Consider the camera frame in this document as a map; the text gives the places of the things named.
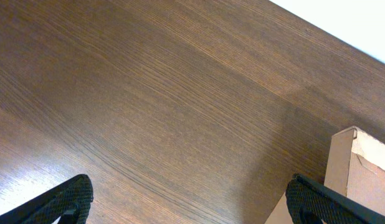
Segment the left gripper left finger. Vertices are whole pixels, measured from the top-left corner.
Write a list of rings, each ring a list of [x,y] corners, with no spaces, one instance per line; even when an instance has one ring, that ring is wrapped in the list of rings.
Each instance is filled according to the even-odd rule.
[[[0,215],[0,223],[85,224],[92,202],[92,182],[88,175],[79,174]]]

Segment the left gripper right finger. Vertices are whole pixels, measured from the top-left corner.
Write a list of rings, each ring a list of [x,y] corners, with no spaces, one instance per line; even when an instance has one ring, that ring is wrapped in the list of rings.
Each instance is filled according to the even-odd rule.
[[[305,177],[294,174],[285,192],[297,224],[385,224],[385,216]]]

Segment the cardboard box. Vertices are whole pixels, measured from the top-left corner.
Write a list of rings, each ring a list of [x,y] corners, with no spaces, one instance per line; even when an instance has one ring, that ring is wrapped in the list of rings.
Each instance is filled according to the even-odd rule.
[[[356,126],[334,134],[322,185],[385,216],[385,144]],[[265,223],[294,223],[285,193]]]

